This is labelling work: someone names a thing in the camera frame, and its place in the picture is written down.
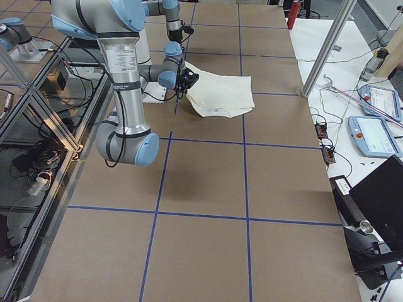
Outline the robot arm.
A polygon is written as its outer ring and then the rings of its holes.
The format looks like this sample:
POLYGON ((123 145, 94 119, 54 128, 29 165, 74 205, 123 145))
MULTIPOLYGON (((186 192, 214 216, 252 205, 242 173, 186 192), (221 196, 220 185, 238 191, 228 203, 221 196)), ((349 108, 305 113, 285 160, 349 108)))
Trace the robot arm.
POLYGON ((180 17, 177 0, 142 1, 146 16, 164 16, 167 36, 171 42, 182 44, 184 22, 180 17))
POLYGON ((52 23, 68 37, 97 41, 113 87, 115 109, 96 134, 100 155, 111 162, 147 166, 155 161, 159 137, 144 116, 142 90, 148 82, 185 94, 199 79, 185 65, 182 34, 192 34, 179 16, 178 1, 52 1, 52 23), (160 65, 140 65, 136 45, 148 16, 166 19, 169 42, 160 65))

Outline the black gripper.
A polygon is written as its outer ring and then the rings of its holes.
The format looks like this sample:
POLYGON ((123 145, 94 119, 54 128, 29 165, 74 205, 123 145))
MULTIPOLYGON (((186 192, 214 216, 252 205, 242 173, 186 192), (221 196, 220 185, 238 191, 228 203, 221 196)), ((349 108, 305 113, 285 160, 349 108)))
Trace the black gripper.
POLYGON ((168 38, 172 42, 181 43, 183 40, 183 32, 181 29, 168 30, 168 38))
POLYGON ((182 70, 176 79, 176 91, 187 93, 193 85, 199 80, 200 75, 190 69, 182 70))

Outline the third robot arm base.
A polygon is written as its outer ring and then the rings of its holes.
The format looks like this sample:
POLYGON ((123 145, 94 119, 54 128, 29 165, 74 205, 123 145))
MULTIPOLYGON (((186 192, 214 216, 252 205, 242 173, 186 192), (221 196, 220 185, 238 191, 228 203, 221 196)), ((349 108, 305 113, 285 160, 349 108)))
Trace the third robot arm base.
POLYGON ((17 17, 1 20, 1 46, 18 63, 39 63, 47 53, 40 50, 24 22, 17 17))

